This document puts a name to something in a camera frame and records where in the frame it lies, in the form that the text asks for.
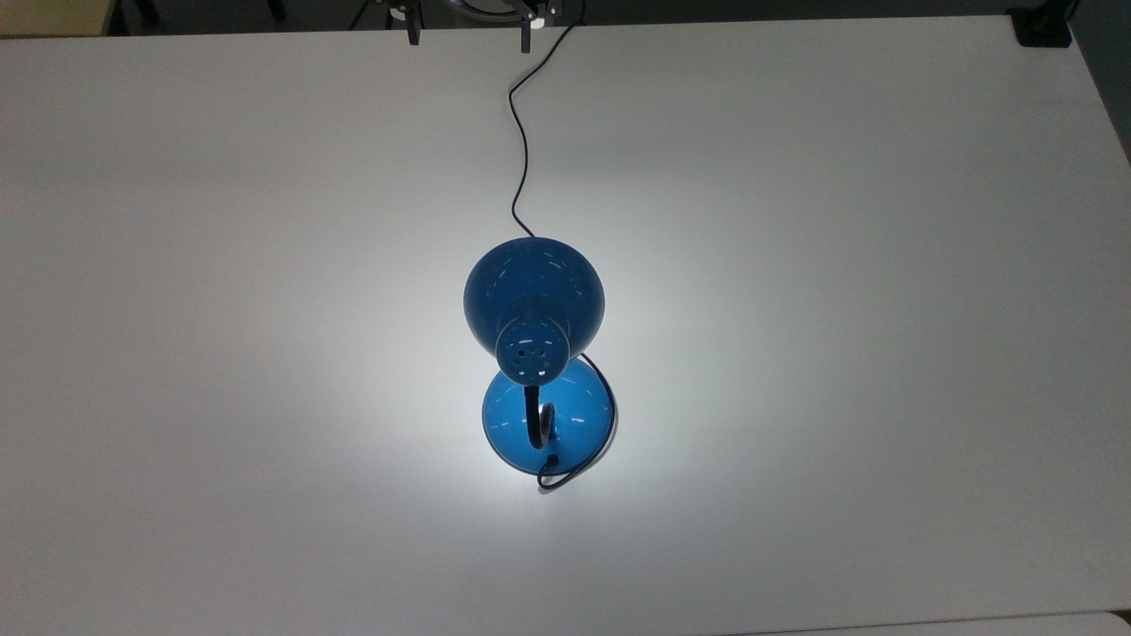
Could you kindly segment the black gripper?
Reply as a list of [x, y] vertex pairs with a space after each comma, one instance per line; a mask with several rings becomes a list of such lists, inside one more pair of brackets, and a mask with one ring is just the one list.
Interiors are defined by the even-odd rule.
[[533, 25], [553, 23], [561, 17], [561, 1], [387, 1], [385, 7], [396, 18], [406, 22], [412, 48], [421, 43], [421, 25], [425, 24], [424, 5], [443, 5], [477, 23], [520, 23], [520, 51], [532, 52]]

